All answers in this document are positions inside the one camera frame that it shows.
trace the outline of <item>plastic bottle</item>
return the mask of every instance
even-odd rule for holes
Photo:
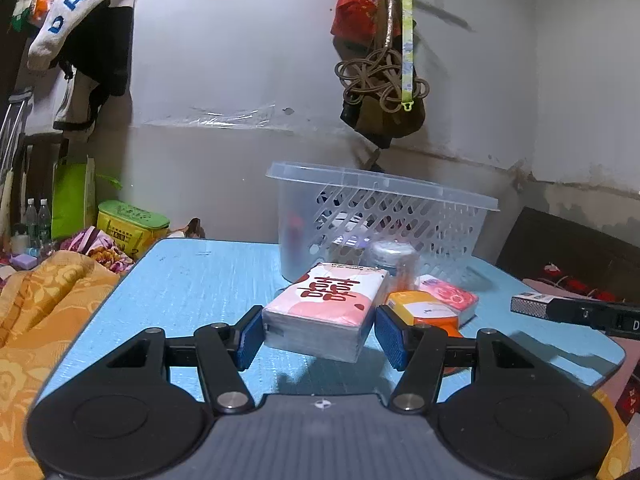
[[[29,235],[29,246],[39,247],[40,241],[38,239],[38,212],[36,206],[33,205],[33,198],[27,200],[29,206],[25,213],[25,224],[27,224],[27,234]]]
[[[38,236],[40,237],[40,246],[48,244],[51,241],[51,213],[47,207],[47,199],[40,200],[40,210],[38,211]]]

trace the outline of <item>dark wooden headboard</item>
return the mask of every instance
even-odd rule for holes
[[[521,280],[536,280],[549,263],[589,286],[640,303],[640,248],[526,207],[496,265]]]

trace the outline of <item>metal crutch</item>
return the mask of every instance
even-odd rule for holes
[[[22,114],[32,94],[33,89],[25,88],[23,91],[12,94],[9,97],[9,106],[0,130],[0,146],[4,147],[2,162],[0,163],[0,182],[2,182],[0,187],[0,237],[4,237],[4,232],[8,226],[9,200],[11,199],[11,190],[14,183],[13,163],[17,148],[18,128],[20,128]],[[18,112],[15,115],[13,124],[11,124],[10,116],[14,107],[18,104],[20,104]]]

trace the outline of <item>brown rope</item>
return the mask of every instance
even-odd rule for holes
[[[335,66],[335,75],[344,86],[348,104],[360,104],[370,95],[379,99],[385,112],[393,114],[402,108],[402,56],[397,50],[379,48],[367,57],[341,61]],[[414,76],[414,100],[427,97],[429,90],[424,79]]]

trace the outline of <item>blue gripper pad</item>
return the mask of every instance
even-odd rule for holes
[[[236,352],[236,368],[240,371],[247,370],[264,342],[264,328],[262,326],[262,311],[247,323],[240,333],[240,343]]]
[[[376,309],[376,338],[382,347],[389,364],[399,372],[409,364],[409,352],[402,343],[402,331],[381,308]]]

